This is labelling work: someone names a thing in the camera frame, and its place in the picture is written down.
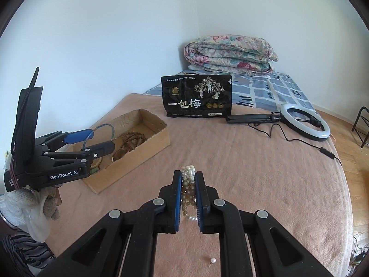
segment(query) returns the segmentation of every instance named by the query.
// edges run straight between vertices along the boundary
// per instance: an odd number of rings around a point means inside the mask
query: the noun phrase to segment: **striped fabric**
[[[55,259],[46,243],[35,241],[20,229],[15,235],[4,237],[1,244],[21,276],[33,277],[28,266],[43,269]]]

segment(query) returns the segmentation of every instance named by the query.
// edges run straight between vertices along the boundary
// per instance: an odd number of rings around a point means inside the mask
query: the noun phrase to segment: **blue plaid bedsheet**
[[[184,70],[182,74],[215,74],[207,71]],[[149,89],[144,94],[161,96],[161,84]],[[232,104],[261,108],[267,111],[279,111],[283,104],[297,104],[314,109],[308,98],[286,74],[272,73],[265,77],[232,74]]]

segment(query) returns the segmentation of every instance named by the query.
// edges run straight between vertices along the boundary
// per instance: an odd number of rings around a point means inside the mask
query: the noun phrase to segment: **black snack bag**
[[[169,117],[225,117],[232,109],[231,75],[175,75],[161,78]]]

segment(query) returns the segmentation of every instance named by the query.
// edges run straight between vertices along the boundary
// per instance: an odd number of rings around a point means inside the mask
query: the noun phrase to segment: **white wall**
[[[76,131],[179,72],[198,36],[195,0],[26,0],[0,38],[0,168],[37,66],[36,136]]]
[[[197,0],[200,36],[265,38],[277,71],[315,105],[354,121],[369,105],[369,31],[348,0]]]

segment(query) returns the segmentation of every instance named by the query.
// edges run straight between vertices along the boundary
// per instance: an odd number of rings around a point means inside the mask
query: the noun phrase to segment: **folded quilt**
[[[184,57],[206,71],[264,76],[278,56],[262,38],[241,35],[204,36],[184,48]]]

